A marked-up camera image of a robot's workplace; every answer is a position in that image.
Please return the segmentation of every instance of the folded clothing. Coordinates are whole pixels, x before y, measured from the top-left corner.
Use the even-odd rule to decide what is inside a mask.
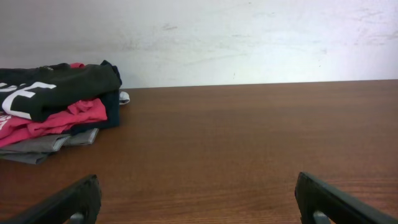
[[[43,123],[3,115],[0,116],[0,147],[48,134],[60,134],[76,124],[105,120],[106,110],[100,99],[80,100],[68,106],[66,111],[50,115]]]
[[[64,134],[43,136],[12,144],[0,149],[0,159],[23,162],[26,164],[40,164],[46,158],[59,151],[61,146],[84,146],[93,144],[99,129],[92,129],[75,136]]]
[[[116,66],[111,65],[107,61],[103,61],[101,63],[102,66],[111,66],[114,76],[119,80],[120,85],[122,84],[122,80],[120,78],[120,73],[119,70]],[[78,124],[74,125],[71,129],[64,131],[63,134],[78,134],[85,132],[87,130],[93,129],[93,128],[100,128],[100,129],[105,129],[105,128],[113,128],[117,127],[120,124],[120,115],[119,115],[119,90],[114,90],[114,91],[109,91],[107,93],[101,94],[98,96],[98,98],[101,100],[101,102],[105,105],[106,108],[106,115],[108,119],[106,121],[99,121],[95,123],[90,123],[90,124]]]
[[[79,100],[117,91],[120,78],[112,65],[68,64],[32,69],[0,69],[0,111],[33,121],[45,121]]]

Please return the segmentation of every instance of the red fabric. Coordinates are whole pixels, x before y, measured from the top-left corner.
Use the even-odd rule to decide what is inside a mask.
[[[70,67],[71,68],[84,68],[85,64],[83,64],[83,63],[71,63]]]
[[[67,110],[50,115],[43,123],[3,115],[0,116],[0,147],[48,134],[60,134],[75,124],[105,120],[105,106],[100,99],[80,100],[68,106]]]

